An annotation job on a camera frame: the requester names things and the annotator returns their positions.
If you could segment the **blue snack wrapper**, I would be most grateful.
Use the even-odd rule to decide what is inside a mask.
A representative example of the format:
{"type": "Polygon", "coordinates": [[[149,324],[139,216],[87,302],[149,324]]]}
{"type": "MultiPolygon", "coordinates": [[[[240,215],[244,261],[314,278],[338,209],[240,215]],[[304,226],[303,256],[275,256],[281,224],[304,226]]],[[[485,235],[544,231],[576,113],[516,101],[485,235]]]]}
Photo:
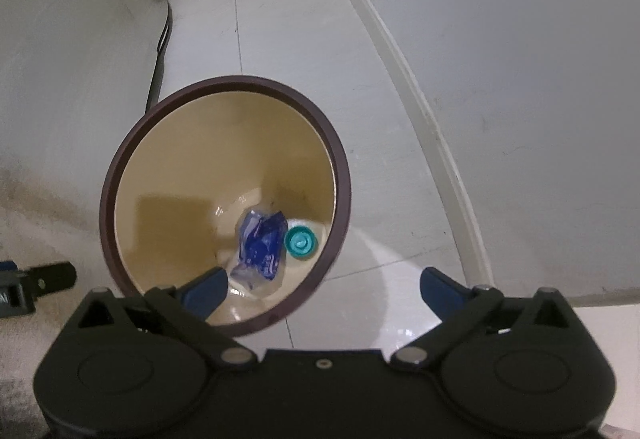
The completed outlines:
{"type": "Polygon", "coordinates": [[[238,259],[231,279],[248,292],[272,282],[283,257],[286,230],[288,222],[282,212],[249,210],[239,226],[238,259]]]}

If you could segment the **teal round lid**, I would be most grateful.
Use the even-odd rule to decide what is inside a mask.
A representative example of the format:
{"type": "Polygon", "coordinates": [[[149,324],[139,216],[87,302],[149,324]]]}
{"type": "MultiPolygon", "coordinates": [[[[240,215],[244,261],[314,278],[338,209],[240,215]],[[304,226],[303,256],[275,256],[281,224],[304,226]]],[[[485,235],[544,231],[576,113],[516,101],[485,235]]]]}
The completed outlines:
{"type": "Polygon", "coordinates": [[[284,245],[288,254],[296,259],[307,259],[314,255],[318,240],[314,231],[306,225],[296,225],[286,231],[284,245]]]}

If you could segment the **beige trash bin brown rim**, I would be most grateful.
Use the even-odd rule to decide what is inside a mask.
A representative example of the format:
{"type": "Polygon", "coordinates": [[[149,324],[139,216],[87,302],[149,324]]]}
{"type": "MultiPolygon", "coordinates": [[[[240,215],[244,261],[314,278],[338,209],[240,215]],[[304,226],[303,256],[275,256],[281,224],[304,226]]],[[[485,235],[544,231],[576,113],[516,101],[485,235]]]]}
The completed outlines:
{"type": "Polygon", "coordinates": [[[249,211],[309,227],[310,257],[285,256],[257,291],[232,286],[209,316],[243,336],[314,294],[341,253],[351,208],[346,152],[326,115],[279,82],[221,76],[175,92],[130,130],[105,178],[100,238],[116,285],[134,296],[232,268],[249,211]]]}

